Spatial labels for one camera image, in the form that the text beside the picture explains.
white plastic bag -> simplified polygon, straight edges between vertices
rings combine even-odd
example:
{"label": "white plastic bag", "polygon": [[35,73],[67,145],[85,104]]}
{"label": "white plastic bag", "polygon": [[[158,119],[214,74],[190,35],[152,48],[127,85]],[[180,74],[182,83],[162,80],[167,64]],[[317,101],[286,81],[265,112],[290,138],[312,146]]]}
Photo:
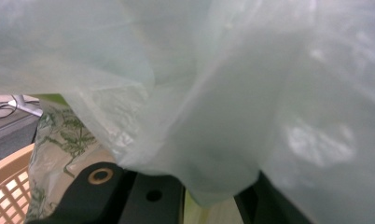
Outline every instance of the white plastic bag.
{"label": "white plastic bag", "polygon": [[262,169],[314,222],[375,222],[375,0],[0,1],[5,92],[61,93],[200,203]]}

patterned cloth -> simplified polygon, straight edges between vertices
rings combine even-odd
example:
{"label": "patterned cloth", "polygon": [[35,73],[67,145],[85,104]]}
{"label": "patterned cloth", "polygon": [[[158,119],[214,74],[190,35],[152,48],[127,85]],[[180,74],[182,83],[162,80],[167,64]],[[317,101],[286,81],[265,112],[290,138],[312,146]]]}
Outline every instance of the patterned cloth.
{"label": "patterned cloth", "polygon": [[26,221],[49,216],[84,168],[115,162],[67,105],[42,101],[29,176],[32,200]]}

translucent plastic sheet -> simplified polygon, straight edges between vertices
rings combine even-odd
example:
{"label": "translucent plastic sheet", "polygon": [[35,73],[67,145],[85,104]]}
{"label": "translucent plastic sheet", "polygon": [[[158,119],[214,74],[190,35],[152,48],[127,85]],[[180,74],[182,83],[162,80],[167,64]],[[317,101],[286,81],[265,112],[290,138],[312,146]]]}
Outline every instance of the translucent plastic sheet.
{"label": "translucent plastic sheet", "polygon": [[0,0],[0,93],[54,92],[199,203],[261,169],[315,223],[375,222],[375,0]]}

hole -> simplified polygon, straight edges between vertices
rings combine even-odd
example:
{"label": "hole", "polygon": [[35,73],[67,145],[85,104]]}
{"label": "hole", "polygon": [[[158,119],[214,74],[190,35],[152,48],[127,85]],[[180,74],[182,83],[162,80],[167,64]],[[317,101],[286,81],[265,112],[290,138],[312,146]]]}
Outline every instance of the hole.
{"label": "hole", "polygon": [[157,202],[162,197],[162,193],[159,190],[151,190],[147,193],[146,199],[152,203]]}
{"label": "hole", "polygon": [[108,176],[108,173],[105,171],[100,171],[94,175],[94,179],[105,179]]}
{"label": "hole", "polygon": [[7,223],[7,220],[4,217],[0,217],[0,223]]}
{"label": "hole", "polygon": [[17,199],[20,195],[22,195],[22,192],[20,189],[16,189],[15,191],[13,191],[12,193],[12,197]]}
{"label": "hole", "polygon": [[24,214],[27,214],[27,211],[28,211],[28,204],[25,205],[25,206],[22,208],[22,212],[23,212]]}
{"label": "hole", "polygon": [[9,216],[9,217],[12,217],[13,215],[15,215],[16,214],[16,209],[14,208],[14,207],[11,207],[11,208],[9,208],[8,210],[7,210],[7,215]]}
{"label": "hole", "polygon": [[27,172],[24,172],[22,173],[21,175],[19,175],[19,180],[20,182],[23,182],[24,180],[28,179],[28,174]]}
{"label": "hole", "polygon": [[27,202],[27,200],[26,200],[24,197],[21,197],[21,198],[17,201],[17,204],[18,204],[19,206],[22,206],[22,205],[24,205],[26,202]]}
{"label": "hole", "polygon": [[92,185],[100,185],[112,178],[113,171],[109,168],[97,169],[89,175],[89,183]]}
{"label": "hole", "polygon": [[27,189],[27,190],[28,190],[28,188],[30,188],[30,184],[28,182],[25,182],[23,184],[23,186],[24,186],[24,189]]}
{"label": "hole", "polygon": [[10,201],[8,199],[4,199],[3,202],[1,202],[1,207],[3,209],[6,209],[10,205]]}
{"label": "hole", "polygon": [[7,183],[7,189],[12,190],[17,186],[16,180],[12,180],[9,183]]}
{"label": "hole", "polygon": [[15,216],[15,217],[13,217],[13,223],[21,223],[22,222],[22,220],[21,220],[21,217],[20,216]]}

laundry basket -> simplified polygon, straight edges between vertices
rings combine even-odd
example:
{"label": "laundry basket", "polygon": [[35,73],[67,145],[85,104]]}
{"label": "laundry basket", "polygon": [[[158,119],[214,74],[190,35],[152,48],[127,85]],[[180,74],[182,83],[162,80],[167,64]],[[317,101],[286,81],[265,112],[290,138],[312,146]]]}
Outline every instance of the laundry basket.
{"label": "laundry basket", "polygon": [[23,223],[30,202],[27,167],[34,144],[0,161],[0,223]]}

